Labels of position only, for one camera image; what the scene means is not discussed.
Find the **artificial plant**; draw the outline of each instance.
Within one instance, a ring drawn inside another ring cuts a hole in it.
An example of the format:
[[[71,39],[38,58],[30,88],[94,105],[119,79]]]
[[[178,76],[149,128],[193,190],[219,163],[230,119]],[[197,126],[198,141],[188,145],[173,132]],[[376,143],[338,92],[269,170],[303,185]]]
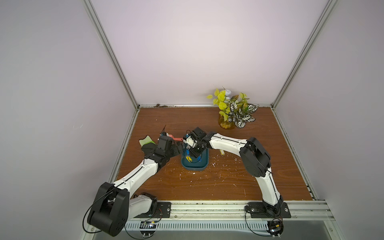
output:
[[[224,121],[234,122],[238,128],[243,128],[246,122],[253,122],[255,118],[252,117],[259,105],[255,106],[248,103],[249,98],[244,93],[234,95],[231,98],[231,91],[224,89],[219,91],[216,88],[214,95],[217,98],[213,99],[213,103],[217,104],[220,108],[219,114],[224,117]]]

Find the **white wall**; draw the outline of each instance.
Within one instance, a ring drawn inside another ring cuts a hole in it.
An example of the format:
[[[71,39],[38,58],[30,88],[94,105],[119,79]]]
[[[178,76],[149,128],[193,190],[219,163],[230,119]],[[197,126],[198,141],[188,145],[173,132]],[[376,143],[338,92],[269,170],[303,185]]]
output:
[[[139,104],[270,104],[327,0],[92,0]]]
[[[340,0],[277,113],[346,239],[384,228],[384,2]]]
[[[78,239],[133,106],[81,1],[1,1],[0,32],[0,239]]]

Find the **ventilated metal panel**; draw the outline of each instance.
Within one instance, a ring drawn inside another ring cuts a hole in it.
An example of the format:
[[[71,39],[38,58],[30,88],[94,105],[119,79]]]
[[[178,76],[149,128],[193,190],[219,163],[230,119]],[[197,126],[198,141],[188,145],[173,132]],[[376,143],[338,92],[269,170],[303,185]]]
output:
[[[266,232],[268,229],[267,221],[261,220],[248,220],[248,226],[254,231],[262,235],[268,236]],[[142,224],[140,221],[127,221],[127,231],[138,231],[138,230],[166,230],[166,231],[242,231],[249,232],[249,228],[245,224],[245,221],[161,221],[154,225]]]

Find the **black mounting plate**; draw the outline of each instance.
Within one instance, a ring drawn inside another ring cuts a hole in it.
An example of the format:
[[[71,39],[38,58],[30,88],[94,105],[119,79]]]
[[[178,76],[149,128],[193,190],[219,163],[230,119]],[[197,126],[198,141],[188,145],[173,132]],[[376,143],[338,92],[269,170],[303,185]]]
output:
[[[251,218],[271,218],[270,216],[264,214],[262,211],[259,210],[259,209],[264,209],[264,204],[262,202],[249,202],[248,206],[250,206],[251,208],[254,208],[256,210],[256,212],[251,213]],[[288,205],[286,202],[283,202],[283,204],[281,206],[281,217],[282,218],[291,218],[291,213],[289,211],[289,208],[288,208]]]
[[[162,218],[169,218],[170,217],[170,210],[171,210],[170,207],[171,207],[170,202],[157,202],[157,209],[161,209],[161,211],[157,211],[153,218],[160,218],[161,213],[163,213]],[[140,215],[137,215],[135,218],[148,218],[148,215],[140,214]]]

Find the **green leaf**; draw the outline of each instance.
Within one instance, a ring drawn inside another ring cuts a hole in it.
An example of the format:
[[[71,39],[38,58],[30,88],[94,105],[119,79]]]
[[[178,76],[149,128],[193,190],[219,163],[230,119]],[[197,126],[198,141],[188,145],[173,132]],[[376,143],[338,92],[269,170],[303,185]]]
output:
[[[217,99],[220,101],[220,102],[223,102],[225,100],[225,91],[221,91],[218,95],[217,95]]]
[[[236,101],[238,98],[239,98],[239,95],[235,95],[235,96],[231,97],[231,101]]]
[[[243,112],[245,112],[246,108],[248,107],[248,103],[244,103],[243,106],[242,106],[242,110]]]
[[[220,103],[218,104],[218,107],[219,107],[221,110],[224,110],[224,109],[227,108],[227,105],[226,105],[224,102],[220,102]]]

